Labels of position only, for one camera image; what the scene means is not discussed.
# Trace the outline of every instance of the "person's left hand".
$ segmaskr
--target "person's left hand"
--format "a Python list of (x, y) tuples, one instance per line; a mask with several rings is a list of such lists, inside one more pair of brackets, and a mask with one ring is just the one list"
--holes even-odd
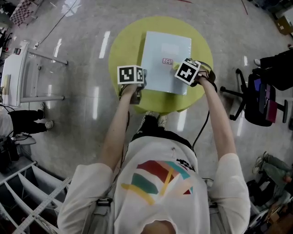
[(132, 94), (136, 91), (137, 84), (129, 84), (125, 87), (122, 92), (122, 96), (132, 96)]

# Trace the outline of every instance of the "forearm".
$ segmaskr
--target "forearm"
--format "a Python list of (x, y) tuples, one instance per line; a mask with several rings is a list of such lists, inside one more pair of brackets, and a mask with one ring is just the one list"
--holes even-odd
[(121, 97), (115, 116), (106, 134), (100, 163), (108, 165), (113, 171), (121, 159), (125, 141), (125, 132), (128, 119), (128, 110), (131, 96)]
[(225, 154), (236, 153), (233, 133), (226, 111), (215, 88), (204, 78), (201, 79), (201, 84), (206, 93), (215, 144), (220, 159)]

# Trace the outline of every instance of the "office chair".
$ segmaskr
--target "office chair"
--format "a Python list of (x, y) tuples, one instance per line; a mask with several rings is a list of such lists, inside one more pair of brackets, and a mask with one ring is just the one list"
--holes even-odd
[[(260, 79), (261, 77), (257, 74), (250, 74), (248, 77), (248, 86), (246, 86), (242, 71), (236, 69), (236, 74), (240, 75), (241, 79), (241, 91), (238, 93), (235, 91), (227, 90), (224, 86), (220, 88), (220, 91), (230, 93), (232, 95), (242, 98), (239, 109), (237, 110), (236, 115), (230, 115), (231, 120), (236, 120), (242, 110), (245, 108), (245, 119), (253, 124), (268, 127), (271, 126), (272, 122), (266, 120), (266, 113), (268, 111), (268, 105), (266, 105), (266, 83), (261, 79), (260, 90), (255, 90), (255, 80)], [(270, 96), (268, 100), (276, 100), (276, 89), (271, 85), (270, 86)], [(287, 120), (288, 113), (288, 101), (284, 101), (284, 105), (277, 104), (277, 109), (283, 111), (283, 123)]]

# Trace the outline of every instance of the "white table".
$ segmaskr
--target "white table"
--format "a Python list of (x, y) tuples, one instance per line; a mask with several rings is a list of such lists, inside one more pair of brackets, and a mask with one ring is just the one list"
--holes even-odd
[(25, 62), (27, 54), (31, 53), (46, 59), (54, 60), (56, 62), (67, 65), (66, 60), (46, 55), (37, 50), (30, 49), (28, 43), (21, 47), (21, 52), (19, 55), (10, 55), (4, 63), (1, 86), (4, 85), (4, 80), (6, 75), (10, 75), (10, 86), (9, 94), (3, 95), (3, 105), (19, 107), (21, 103), (24, 102), (35, 102), (35, 101), (54, 101), (63, 100), (64, 96), (44, 96), (44, 97), (23, 97), (23, 84), (24, 84), (24, 74), (25, 74)]

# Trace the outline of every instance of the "white shirt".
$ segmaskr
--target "white shirt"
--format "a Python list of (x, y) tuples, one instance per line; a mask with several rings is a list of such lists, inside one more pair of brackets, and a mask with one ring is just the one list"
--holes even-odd
[[(81, 233), (89, 206), (111, 185), (112, 177), (103, 164), (77, 167), (58, 216), (62, 233)], [(155, 220), (169, 221), (178, 234), (218, 233), (208, 198), (218, 204), (221, 220), (227, 221), (231, 233), (246, 230), (250, 201), (237, 155), (220, 159), (208, 192), (187, 146), (164, 138), (136, 139), (128, 147), (117, 180), (114, 233), (141, 233)]]
[(0, 136), (12, 137), (13, 135), (13, 125), (12, 119), (8, 113), (5, 111), (0, 111)]

